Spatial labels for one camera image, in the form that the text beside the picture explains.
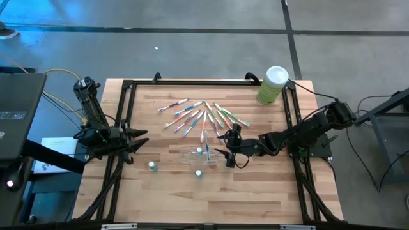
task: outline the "black laptop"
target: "black laptop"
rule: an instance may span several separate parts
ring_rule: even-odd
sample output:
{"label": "black laptop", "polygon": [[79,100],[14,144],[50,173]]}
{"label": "black laptop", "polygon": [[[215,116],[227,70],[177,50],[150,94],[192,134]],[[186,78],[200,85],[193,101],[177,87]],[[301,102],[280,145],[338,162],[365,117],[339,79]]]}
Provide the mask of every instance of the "black laptop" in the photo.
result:
{"label": "black laptop", "polygon": [[0,167],[20,156],[46,78],[44,73],[0,74]]}

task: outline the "green cylindrical container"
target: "green cylindrical container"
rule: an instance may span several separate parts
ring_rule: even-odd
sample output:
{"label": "green cylindrical container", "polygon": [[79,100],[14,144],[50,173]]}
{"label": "green cylindrical container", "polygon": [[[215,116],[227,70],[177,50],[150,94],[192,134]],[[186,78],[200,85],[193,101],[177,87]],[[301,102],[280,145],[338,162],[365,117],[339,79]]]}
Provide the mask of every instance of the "green cylindrical container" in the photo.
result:
{"label": "green cylindrical container", "polygon": [[273,103],[280,95],[282,88],[288,81],[288,72],[283,67],[273,66],[267,70],[266,77],[261,83],[257,100],[262,104]]}

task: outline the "gray floor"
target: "gray floor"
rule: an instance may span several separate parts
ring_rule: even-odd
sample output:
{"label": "gray floor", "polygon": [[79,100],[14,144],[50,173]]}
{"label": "gray floor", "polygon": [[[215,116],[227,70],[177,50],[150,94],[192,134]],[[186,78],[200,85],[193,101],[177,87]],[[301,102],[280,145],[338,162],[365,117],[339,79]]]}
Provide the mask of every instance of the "gray floor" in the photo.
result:
{"label": "gray floor", "polygon": [[[347,31],[408,31],[405,0],[288,0],[294,29]],[[284,29],[279,0],[10,0],[0,20],[17,24],[145,28]],[[302,78],[313,80],[317,92],[348,102],[353,110],[361,98],[390,95],[409,86],[409,36],[295,36]],[[108,77],[242,78],[246,72],[263,76],[272,65],[293,76],[286,35],[71,33],[22,31],[0,41],[0,52],[26,67],[44,71],[67,68],[104,85]],[[0,65],[9,65],[0,60]],[[46,89],[79,108],[72,93],[75,79],[51,73]],[[320,105],[330,100],[318,97]],[[370,109],[382,100],[362,105]],[[70,121],[41,101],[29,138],[66,137],[76,132]],[[408,184],[384,185],[377,193],[353,154],[345,131],[331,131],[337,187],[345,220],[356,224],[409,227],[405,204]],[[357,151],[379,181],[388,164],[373,132],[351,128]],[[69,210],[56,199],[39,198]],[[65,218],[41,212],[44,222]]]}

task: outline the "wooden tabletop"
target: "wooden tabletop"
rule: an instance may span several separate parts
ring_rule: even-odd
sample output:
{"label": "wooden tabletop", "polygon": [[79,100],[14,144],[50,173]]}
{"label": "wooden tabletop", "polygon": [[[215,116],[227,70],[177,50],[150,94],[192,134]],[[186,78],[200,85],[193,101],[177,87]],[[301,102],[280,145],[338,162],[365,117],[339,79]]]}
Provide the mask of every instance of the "wooden tabletop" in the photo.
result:
{"label": "wooden tabletop", "polygon": [[[104,113],[116,115],[123,79],[107,79],[102,95]],[[297,81],[313,90],[309,80]],[[180,148],[201,146],[200,134],[203,119],[183,137],[183,127],[173,132],[163,125],[174,119],[173,113],[198,101],[206,100],[249,121],[242,127],[242,137],[257,138],[259,134],[287,129],[282,96],[271,105],[256,100],[258,87],[249,86],[138,86],[132,113],[131,127],[149,132],[143,137],[150,140],[134,155],[134,164],[124,165],[116,208],[116,222],[179,222],[179,223],[234,223],[234,224],[297,224],[302,222],[293,162],[284,148],[276,157],[252,157],[247,167],[230,169],[219,158],[215,167],[184,164],[180,161]],[[127,111],[125,99],[123,118]],[[302,116],[317,108],[315,96],[297,88]],[[189,98],[179,105],[158,113],[158,109],[178,100]],[[293,104],[289,94],[291,111]],[[205,109],[204,105],[195,108]],[[216,140],[207,121],[209,145],[223,148]],[[223,134],[227,128],[220,130]],[[92,160],[85,166],[73,217],[78,217],[99,193],[104,177],[107,157]],[[243,165],[247,159],[237,155]],[[148,162],[158,164],[158,172],[148,168]],[[195,178],[200,167],[203,178]],[[335,216],[342,219],[336,184],[331,168],[320,158],[311,159],[317,193]],[[311,200],[306,196],[309,214],[313,217]]]}

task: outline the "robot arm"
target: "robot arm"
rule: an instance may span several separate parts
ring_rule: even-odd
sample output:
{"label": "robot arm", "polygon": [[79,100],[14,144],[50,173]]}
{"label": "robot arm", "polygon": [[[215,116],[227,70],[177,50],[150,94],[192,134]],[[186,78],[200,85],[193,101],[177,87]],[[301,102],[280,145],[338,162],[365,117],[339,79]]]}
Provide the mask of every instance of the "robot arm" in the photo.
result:
{"label": "robot arm", "polygon": [[[96,89],[100,87],[90,77],[79,80],[74,84],[73,90],[77,99],[82,105],[82,113],[87,118],[87,123],[74,138],[87,148],[87,154],[99,159],[104,155],[124,155],[124,161],[133,163],[133,158],[129,153],[135,153],[148,138],[132,140],[148,131],[130,128],[123,119],[116,121],[114,118],[104,114],[96,99]],[[107,119],[115,121],[114,126],[109,126]]]}
{"label": "robot arm", "polygon": [[258,139],[242,139],[240,125],[234,124],[233,129],[225,135],[218,137],[224,139],[227,149],[217,151],[224,154],[227,167],[235,166],[235,155],[241,153],[248,157],[253,155],[275,156],[285,146],[293,146],[300,149],[308,149],[317,138],[331,129],[342,130],[352,126],[356,120],[355,114],[345,102],[335,101],[323,107],[321,112],[312,115],[311,118],[302,120],[299,124],[282,132],[269,132],[261,134]]}

